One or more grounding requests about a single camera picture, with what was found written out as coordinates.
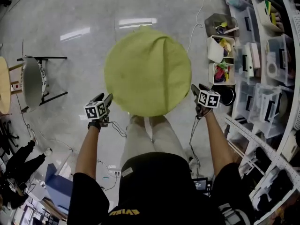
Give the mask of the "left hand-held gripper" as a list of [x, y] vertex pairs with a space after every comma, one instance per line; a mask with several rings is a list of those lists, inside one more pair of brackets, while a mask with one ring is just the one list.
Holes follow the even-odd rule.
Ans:
[[84, 107], [84, 110], [89, 120], [99, 122], [102, 127], [107, 127], [109, 124], [109, 106], [113, 101], [113, 94], [109, 94], [104, 101], [103, 98], [104, 93], [100, 93]]

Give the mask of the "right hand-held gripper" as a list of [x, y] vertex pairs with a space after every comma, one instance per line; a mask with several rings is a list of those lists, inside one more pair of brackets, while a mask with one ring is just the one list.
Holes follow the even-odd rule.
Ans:
[[207, 108], [217, 108], [220, 103], [220, 94], [212, 91], [209, 87], [199, 84], [199, 88], [191, 84], [191, 91], [195, 97], [197, 106], [205, 106]]

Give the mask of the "person's right hand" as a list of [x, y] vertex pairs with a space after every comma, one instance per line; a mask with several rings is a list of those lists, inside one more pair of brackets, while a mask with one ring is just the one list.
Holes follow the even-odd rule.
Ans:
[[205, 106], [196, 107], [196, 117], [198, 120], [201, 120], [203, 117], [207, 116], [213, 109], [207, 108]]

